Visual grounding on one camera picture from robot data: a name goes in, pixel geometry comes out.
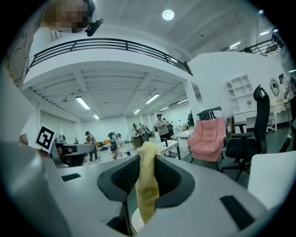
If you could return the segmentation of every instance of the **round ceiling light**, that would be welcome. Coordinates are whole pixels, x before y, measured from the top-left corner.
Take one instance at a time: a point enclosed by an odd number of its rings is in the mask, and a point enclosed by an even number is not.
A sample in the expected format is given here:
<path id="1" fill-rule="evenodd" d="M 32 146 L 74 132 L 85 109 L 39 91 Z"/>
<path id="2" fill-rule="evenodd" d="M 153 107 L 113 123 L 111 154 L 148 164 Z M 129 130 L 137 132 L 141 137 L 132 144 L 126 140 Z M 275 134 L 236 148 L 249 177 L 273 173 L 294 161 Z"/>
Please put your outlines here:
<path id="1" fill-rule="evenodd" d="M 164 20 L 172 20 L 175 17 L 175 13 L 172 10 L 165 10 L 162 13 L 162 17 Z"/>

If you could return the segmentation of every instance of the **wall shelf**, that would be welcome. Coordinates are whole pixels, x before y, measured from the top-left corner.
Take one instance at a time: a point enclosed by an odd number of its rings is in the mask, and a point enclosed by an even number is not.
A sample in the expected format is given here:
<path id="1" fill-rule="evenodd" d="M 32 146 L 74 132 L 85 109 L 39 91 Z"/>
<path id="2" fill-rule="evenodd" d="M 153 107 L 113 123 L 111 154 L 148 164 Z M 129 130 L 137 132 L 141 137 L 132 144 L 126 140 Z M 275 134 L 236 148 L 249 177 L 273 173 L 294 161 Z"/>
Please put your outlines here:
<path id="1" fill-rule="evenodd" d="M 243 75 L 225 83 L 233 113 L 244 112 L 250 109 L 248 100 L 253 100 L 253 89 L 247 75 Z"/>

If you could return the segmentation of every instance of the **office chair backrest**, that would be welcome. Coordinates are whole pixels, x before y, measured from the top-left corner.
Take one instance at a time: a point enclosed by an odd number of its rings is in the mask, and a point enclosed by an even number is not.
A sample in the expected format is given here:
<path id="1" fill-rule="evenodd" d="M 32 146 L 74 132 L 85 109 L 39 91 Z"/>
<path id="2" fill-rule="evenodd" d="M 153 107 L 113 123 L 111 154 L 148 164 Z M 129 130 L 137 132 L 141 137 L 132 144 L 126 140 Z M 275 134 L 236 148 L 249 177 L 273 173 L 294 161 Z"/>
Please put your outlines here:
<path id="1" fill-rule="evenodd" d="M 263 154 L 267 153 L 266 143 L 266 128 L 270 111 L 270 100 L 267 92 L 260 87 L 260 85 L 254 91 L 254 99 L 257 101 L 257 117 L 254 127 L 254 136 L 257 141 L 258 147 Z"/>

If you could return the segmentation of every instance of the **armrest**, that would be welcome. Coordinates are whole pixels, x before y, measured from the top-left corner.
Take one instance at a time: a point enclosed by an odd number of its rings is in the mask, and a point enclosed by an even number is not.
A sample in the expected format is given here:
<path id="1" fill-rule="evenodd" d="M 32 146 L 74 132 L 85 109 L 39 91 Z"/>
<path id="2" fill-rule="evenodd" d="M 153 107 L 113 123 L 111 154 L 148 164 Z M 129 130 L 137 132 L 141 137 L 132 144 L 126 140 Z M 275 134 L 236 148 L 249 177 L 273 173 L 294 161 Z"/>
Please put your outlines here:
<path id="1" fill-rule="evenodd" d="M 238 126 L 240 127 L 240 132 L 241 133 L 244 133 L 244 129 L 243 129 L 243 126 L 246 126 L 247 124 L 246 123 L 237 123 L 237 124 L 233 124 L 233 126 Z"/>
<path id="2" fill-rule="evenodd" d="M 233 138 L 248 138 L 251 137 L 253 134 L 251 132 L 246 132 L 246 133 L 235 133 L 232 134 L 231 137 Z"/>

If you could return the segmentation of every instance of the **pink chair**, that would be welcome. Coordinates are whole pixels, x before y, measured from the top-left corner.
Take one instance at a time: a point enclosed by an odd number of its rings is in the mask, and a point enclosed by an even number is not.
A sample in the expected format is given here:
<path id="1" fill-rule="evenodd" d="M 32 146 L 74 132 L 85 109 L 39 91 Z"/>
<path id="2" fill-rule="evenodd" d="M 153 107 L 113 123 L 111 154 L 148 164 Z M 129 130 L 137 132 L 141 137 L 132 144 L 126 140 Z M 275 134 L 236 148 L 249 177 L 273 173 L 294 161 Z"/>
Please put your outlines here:
<path id="1" fill-rule="evenodd" d="M 217 162 L 225 136 L 224 117 L 196 121 L 194 132 L 187 139 L 192 150 L 192 161 L 193 159 L 199 159 Z"/>

